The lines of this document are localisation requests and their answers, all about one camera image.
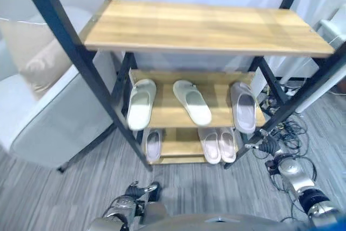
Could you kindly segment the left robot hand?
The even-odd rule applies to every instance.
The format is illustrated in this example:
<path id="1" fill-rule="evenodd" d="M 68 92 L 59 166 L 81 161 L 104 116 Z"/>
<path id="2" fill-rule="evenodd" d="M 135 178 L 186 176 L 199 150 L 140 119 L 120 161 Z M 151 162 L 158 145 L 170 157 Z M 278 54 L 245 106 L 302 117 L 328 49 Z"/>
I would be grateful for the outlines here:
<path id="1" fill-rule="evenodd" d="M 145 194 L 148 194 L 149 202 L 157 202 L 160 200 L 162 192 L 162 186 L 159 182 L 154 181 L 150 185 L 144 188 L 138 187 L 138 181 L 134 181 L 130 184 L 126 191 L 126 196 L 131 196 L 133 199 L 138 200 Z"/>

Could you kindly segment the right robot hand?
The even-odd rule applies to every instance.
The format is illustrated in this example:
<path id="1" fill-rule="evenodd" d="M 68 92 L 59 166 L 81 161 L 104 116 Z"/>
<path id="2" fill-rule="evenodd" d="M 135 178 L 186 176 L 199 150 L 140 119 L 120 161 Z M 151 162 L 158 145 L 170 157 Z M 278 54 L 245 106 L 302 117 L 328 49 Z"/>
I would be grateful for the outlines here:
<path id="1" fill-rule="evenodd" d="M 257 149 L 259 151 L 268 153 L 272 155 L 273 157 L 283 154 L 283 151 L 281 150 L 279 142 L 269 132 L 265 131 L 264 129 L 260 129 L 259 133 L 262 137 L 262 143 L 260 144 L 247 143 L 244 145 L 247 149 Z"/>

